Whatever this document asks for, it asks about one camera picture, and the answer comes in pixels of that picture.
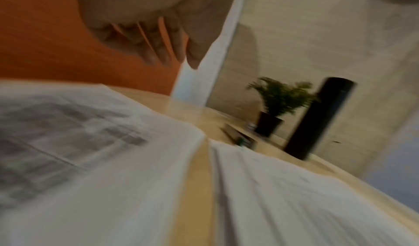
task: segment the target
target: orange wall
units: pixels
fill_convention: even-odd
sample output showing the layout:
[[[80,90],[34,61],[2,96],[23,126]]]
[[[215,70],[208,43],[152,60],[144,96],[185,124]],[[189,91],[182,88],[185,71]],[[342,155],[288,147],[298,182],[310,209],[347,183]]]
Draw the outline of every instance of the orange wall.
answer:
[[[0,77],[132,87],[169,95],[180,64],[146,66],[84,28],[76,0],[0,0]]]

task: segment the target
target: hand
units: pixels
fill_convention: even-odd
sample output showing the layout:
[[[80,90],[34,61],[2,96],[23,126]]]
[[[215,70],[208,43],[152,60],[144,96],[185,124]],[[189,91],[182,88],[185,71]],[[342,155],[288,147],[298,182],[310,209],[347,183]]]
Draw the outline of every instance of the hand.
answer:
[[[186,58],[194,69],[220,35],[233,3],[233,0],[78,1],[83,21],[100,41],[124,53],[140,55],[148,64],[154,64],[158,59],[165,65],[170,63],[158,26],[159,17],[163,17],[173,51],[180,62],[185,58],[182,29],[189,36]]]

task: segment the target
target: document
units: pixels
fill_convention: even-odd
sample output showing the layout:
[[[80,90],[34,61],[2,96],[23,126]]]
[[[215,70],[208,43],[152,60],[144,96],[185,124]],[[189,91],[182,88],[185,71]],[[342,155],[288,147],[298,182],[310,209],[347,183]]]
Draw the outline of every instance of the document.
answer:
[[[198,128],[105,86],[0,86],[0,244],[160,246]]]
[[[210,153],[219,245],[418,245],[414,234],[336,178],[216,141]]]

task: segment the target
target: black pot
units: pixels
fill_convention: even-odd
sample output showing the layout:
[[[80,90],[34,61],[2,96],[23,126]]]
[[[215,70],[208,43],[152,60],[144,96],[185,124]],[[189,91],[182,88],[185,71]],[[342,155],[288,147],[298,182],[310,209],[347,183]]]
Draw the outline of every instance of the black pot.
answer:
[[[254,131],[262,136],[269,137],[280,123],[282,123],[281,119],[261,111],[258,125]]]

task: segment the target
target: green plant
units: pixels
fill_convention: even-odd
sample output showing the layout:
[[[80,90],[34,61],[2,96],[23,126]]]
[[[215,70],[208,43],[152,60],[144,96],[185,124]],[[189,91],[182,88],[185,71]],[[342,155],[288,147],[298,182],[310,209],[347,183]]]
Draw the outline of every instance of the green plant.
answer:
[[[311,87],[310,82],[287,85],[268,77],[261,77],[257,82],[249,84],[247,89],[257,90],[266,111],[270,115],[279,116],[288,112],[295,114],[297,108],[307,107],[316,100],[316,96],[308,92]]]

